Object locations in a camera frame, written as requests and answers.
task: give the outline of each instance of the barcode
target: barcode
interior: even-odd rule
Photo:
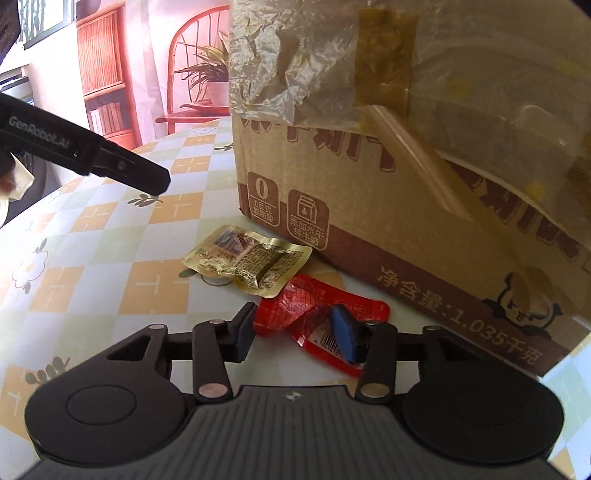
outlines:
[[[330,333],[329,330],[322,334],[322,338],[320,339],[320,346],[328,353],[334,355],[336,358],[341,359],[343,362],[346,361],[343,357],[343,354],[340,352],[339,344],[336,343],[335,337],[333,337],[332,333]],[[349,365],[355,368],[363,368],[363,364],[359,363],[352,363]]]
[[[340,353],[339,345],[338,343],[336,343],[335,337],[333,337],[330,331],[324,333],[324,335],[320,339],[320,345],[322,346],[322,348],[324,348],[324,350],[327,350],[334,356],[343,358],[343,355]]]

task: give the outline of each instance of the blue gripper pad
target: blue gripper pad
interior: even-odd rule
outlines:
[[[341,304],[330,309],[329,317],[333,337],[345,361],[351,364],[363,362],[365,358],[359,358],[357,348],[363,325]]]

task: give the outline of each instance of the red snack packet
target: red snack packet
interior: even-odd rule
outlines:
[[[359,377],[363,366],[347,363],[330,333],[329,310],[338,303],[345,305],[361,322],[387,322],[390,315],[390,307],[383,301],[366,299],[299,274],[277,297],[261,300],[254,319],[254,331],[257,335],[268,336],[285,329],[308,353]]]

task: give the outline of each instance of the window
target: window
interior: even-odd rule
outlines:
[[[74,20],[74,0],[18,0],[18,12],[19,41],[28,48]]]

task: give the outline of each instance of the table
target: table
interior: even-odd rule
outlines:
[[[185,270],[180,259],[218,226],[269,231],[238,210],[232,131],[227,118],[139,147],[168,168],[159,198],[109,179],[76,179],[0,229],[0,478],[11,480],[36,459],[23,421],[40,382],[68,370],[150,323],[170,332],[230,319],[258,298],[233,284],[216,287]],[[391,323],[418,333],[428,318],[312,257],[303,270],[339,288],[387,302]],[[191,391],[188,362],[175,362],[172,381]],[[567,421],[553,458],[567,474],[586,478],[591,445],[591,348],[582,346],[544,379],[565,405]],[[247,360],[229,365],[241,384],[330,385],[355,381],[308,356],[287,334],[256,338]],[[418,373],[400,362],[397,391]]]

